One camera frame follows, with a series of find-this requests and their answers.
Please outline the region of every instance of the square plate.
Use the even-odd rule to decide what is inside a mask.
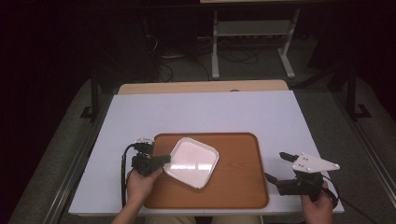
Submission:
[[[203,188],[219,159],[219,153],[192,138],[181,138],[171,152],[171,162],[164,166],[173,178],[196,189]]]

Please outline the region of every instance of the metal frame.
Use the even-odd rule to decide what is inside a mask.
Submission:
[[[218,58],[218,37],[219,36],[233,36],[233,35],[285,35],[286,42],[282,48],[279,48],[278,54],[280,61],[283,64],[286,75],[290,79],[294,79],[295,75],[291,68],[287,53],[289,50],[290,42],[292,40],[294,30],[297,24],[298,17],[300,15],[300,9],[294,9],[293,16],[290,21],[286,21],[288,24],[288,28],[283,30],[282,26],[285,24],[285,21],[254,21],[255,26],[259,28],[258,31],[248,31],[248,29],[240,29],[239,31],[235,30],[227,30],[224,29],[226,26],[225,22],[218,20],[218,12],[214,11],[214,19],[213,19],[213,49],[212,49],[212,78],[218,80],[219,75],[219,58]],[[227,21],[229,27],[238,26],[241,21]]]
[[[105,120],[106,113],[110,107],[112,99],[112,95],[103,95],[100,110],[97,111],[95,119],[92,120],[92,125],[86,132],[84,140],[79,147],[78,153],[75,155],[72,163],[70,164],[66,176],[64,177],[64,181],[58,188],[58,192],[56,193],[55,199],[53,200],[43,223],[58,223],[62,217],[62,213],[67,204],[68,198],[71,196],[73,188],[77,186],[79,178],[84,172],[85,166],[88,162],[89,154],[91,153],[93,145],[96,141],[96,137],[102,128],[102,124]]]

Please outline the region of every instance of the white table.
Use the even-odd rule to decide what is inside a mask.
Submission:
[[[279,152],[319,156],[292,91],[119,94],[107,112],[69,213],[81,216],[117,214],[121,210],[120,159],[123,150],[137,138],[154,137],[160,133],[253,133],[259,141],[265,172],[279,180],[294,178],[291,163],[280,159]],[[135,151],[130,150],[128,158],[134,154]],[[143,207],[140,215],[270,216],[301,211],[299,196],[280,196],[270,183],[268,191],[270,202],[263,209]],[[334,212],[343,211],[340,203],[334,209]]]

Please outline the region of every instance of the electronic device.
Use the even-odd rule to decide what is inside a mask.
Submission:
[[[330,196],[333,208],[337,206],[338,190],[334,186],[337,191],[336,197],[329,189],[322,187],[323,177],[329,178],[322,175],[321,172],[338,170],[340,169],[338,164],[304,153],[300,156],[293,156],[286,152],[280,152],[279,155],[283,160],[293,162],[291,167],[296,174],[294,179],[277,180],[274,176],[265,173],[268,182],[276,185],[280,195],[309,195],[311,201],[314,202],[318,199],[320,191],[323,190]]]

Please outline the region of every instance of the brown tray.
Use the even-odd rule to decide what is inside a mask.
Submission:
[[[178,140],[190,137],[214,147],[219,160],[206,186],[190,187],[162,173],[146,200],[147,208],[264,208],[268,192],[256,136],[252,133],[163,133],[155,137],[153,156],[170,154]]]

